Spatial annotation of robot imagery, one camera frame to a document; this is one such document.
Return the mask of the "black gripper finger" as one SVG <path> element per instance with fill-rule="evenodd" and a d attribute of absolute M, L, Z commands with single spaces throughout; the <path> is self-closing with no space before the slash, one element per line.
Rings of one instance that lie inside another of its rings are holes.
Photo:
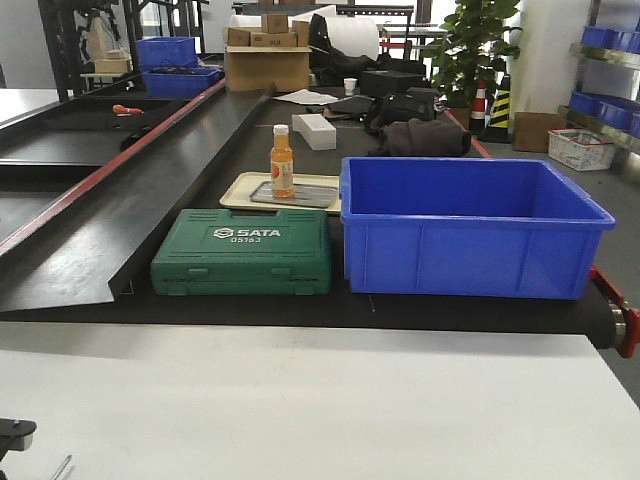
<path fill-rule="evenodd" d="M 9 451 L 25 451 L 33 442 L 37 424 L 32 420 L 0 419 L 0 458 Z"/>

